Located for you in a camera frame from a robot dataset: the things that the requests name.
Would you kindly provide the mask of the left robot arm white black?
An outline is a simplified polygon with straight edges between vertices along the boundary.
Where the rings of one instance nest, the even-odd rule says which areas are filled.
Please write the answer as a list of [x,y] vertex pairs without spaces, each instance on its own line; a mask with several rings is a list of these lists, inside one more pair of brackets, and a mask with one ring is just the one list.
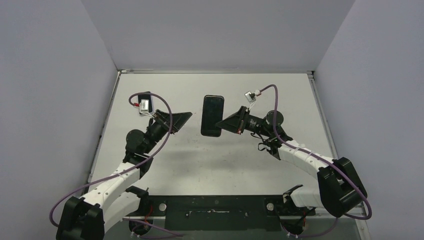
[[149,193],[134,186],[150,169],[149,152],[162,139],[177,133],[191,118],[191,112],[166,113],[157,110],[146,131],[133,129],[126,135],[125,155],[108,177],[94,182],[95,188],[81,197],[69,198],[56,232],[58,240],[102,240],[107,231],[130,213],[149,210]]

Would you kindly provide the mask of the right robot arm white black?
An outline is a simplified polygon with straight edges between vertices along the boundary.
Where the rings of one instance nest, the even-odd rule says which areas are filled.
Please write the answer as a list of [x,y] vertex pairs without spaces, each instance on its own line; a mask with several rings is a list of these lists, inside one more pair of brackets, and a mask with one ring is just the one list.
[[251,115],[246,106],[216,123],[216,127],[234,134],[249,131],[261,140],[263,150],[277,160],[292,164],[317,180],[316,187],[296,185],[286,191],[282,207],[290,215],[302,208],[322,208],[339,218],[367,201],[368,194],[353,163],[346,157],[326,157],[306,148],[288,136],[282,128],[283,115],[271,110],[263,118]]

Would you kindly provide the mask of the black phone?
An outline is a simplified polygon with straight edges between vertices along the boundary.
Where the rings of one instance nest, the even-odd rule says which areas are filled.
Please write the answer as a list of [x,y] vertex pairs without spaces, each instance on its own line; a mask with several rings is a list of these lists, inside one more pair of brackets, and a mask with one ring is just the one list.
[[146,94],[138,95],[137,96],[137,101],[139,99],[152,99],[153,100],[153,97],[150,95],[150,91],[147,91]]

